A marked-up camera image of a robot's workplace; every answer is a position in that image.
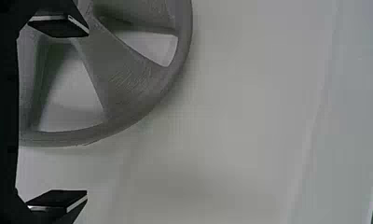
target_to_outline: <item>wheel spoke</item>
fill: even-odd
[[[177,0],[93,0],[94,13],[146,27],[174,28]]]
[[[136,109],[138,99],[155,85],[160,67],[87,17],[90,36],[72,43],[80,53],[107,117]]]
[[[20,71],[20,129],[30,127],[39,107],[44,65],[48,53],[48,42],[39,32],[30,27],[21,31],[18,39]]]

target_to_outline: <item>wheel rim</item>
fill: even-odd
[[[82,59],[103,106],[106,121],[76,131],[41,132],[32,127],[46,53],[44,35],[25,27],[18,40],[21,77],[20,141],[26,147],[88,145],[119,133],[146,116],[172,86],[187,59],[192,34],[190,0],[79,0],[90,36],[70,43]],[[147,59],[112,34],[98,19],[107,15],[178,37],[173,60],[164,67]]]

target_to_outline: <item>white surface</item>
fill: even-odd
[[[80,223],[92,224],[362,223],[373,13],[346,2],[339,35],[337,1],[195,0],[190,59],[169,97],[94,145],[24,148],[22,198],[87,189]]]

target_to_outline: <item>gray wheel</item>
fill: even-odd
[[[86,67],[105,120],[80,130],[36,129],[37,108],[42,104],[43,61],[52,40],[25,27],[18,40],[22,146],[87,145],[129,128],[166,94],[186,61],[192,36],[190,0],[79,0],[78,7],[90,26],[90,36],[66,41],[75,47]],[[178,44],[170,65],[154,63],[129,47],[102,24],[102,16],[176,35]]]

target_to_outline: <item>silver wheel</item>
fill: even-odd
[[[18,40],[23,146],[87,145],[127,129],[159,102],[187,58],[192,34],[190,0],[79,0],[78,7],[90,26],[90,36],[66,41],[82,59],[105,119],[80,130],[37,130],[35,123],[43,103],[43,71],[48,45],[55,40],[25,27]],[[159,65],[129,47],[104,26],[101,17],[175,34],[178,44],[170,65]]]

